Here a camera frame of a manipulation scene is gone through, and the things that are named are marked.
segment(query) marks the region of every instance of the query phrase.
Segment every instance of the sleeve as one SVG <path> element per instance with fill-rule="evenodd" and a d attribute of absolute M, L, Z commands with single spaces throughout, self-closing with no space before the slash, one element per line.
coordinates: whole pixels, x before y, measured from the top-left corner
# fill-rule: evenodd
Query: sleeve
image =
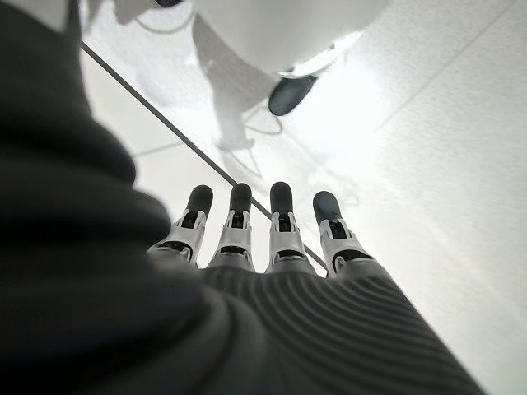
<path fill-rule="evenodd" d="M 0 366 L 19 373 L 177 338 L 210 309 L 195 271 L 148 259 L 170 221 L 91 118 L 71 5 L 57 32 L 0 2 Z"/>

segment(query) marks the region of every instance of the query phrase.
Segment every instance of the white surface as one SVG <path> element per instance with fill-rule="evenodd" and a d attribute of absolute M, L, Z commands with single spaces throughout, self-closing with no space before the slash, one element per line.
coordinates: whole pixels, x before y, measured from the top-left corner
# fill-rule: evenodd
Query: white surface
<path fill-rule="evenodd" d="M 345 35 L 362 31 L 387 2 L 192 0 L 199 15 L 240 58 L 269 73 L 286 71 Z"/>
<path fill-rule="evenodd" d="M 212 188 L 214 200 L 198 256 L 198 265 L 207 266 L 226 220 L 231 185 L 83 51 L 81 60 L 94 118 L 133 154 L 138 172 L 137 189 L 163 202 L 170 218 L 175 220 L 186 208 L 195 186 L 206 184 Z M 254 268 L 263 272 L 268 265 L 271 221 L 252 207 L 251 224 Z"/>
<path fill-rule="evenodd" d="M 310 201 L 334 192 L 484 387 L 527 393 L 527 2 L 395 0 L 281 120 L 272 78 L 176 29 L 188 4 L 127 4 L 101 3 L 91 48 L 261 203 L 287 181 L 318 252 Z"/>

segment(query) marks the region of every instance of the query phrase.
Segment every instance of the dark gray fabric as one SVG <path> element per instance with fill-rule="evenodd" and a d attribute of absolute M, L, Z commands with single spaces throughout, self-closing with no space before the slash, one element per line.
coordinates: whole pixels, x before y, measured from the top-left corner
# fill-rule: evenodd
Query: dark gray fabric
<path fill-rule="evenodd" d="M 307 259 L 294 257 L 279 258 L 273 265 L 269 265 L 265 272 L 267 274 L 298 272 L 316 275 L 315 269 L 311 266 Z"/>

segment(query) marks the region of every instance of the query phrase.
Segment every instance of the white floor tile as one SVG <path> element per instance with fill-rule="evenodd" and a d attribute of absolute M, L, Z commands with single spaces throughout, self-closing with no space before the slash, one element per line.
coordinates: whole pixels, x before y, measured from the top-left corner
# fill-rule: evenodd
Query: white floor tile
<path fill-rule="evenodd" d="M 427 312 L 500 393 L 527 390 L 514 363 L 527 350 L 520 336 L 527 328 L 526 18 L 527 4 L 516 2 L 374 141 L 381 178 L 439 249 L 423 277 L 435 296 L 425 300 Z M 450 314 L 441 307 L 449 303 Z"/>
<path fill-rule="evenodd" d="M 81 66 L 93 117 L 106 126 L 128 152 L 136 155 L 180 142 L 84 51 L 81 51 Z"/>

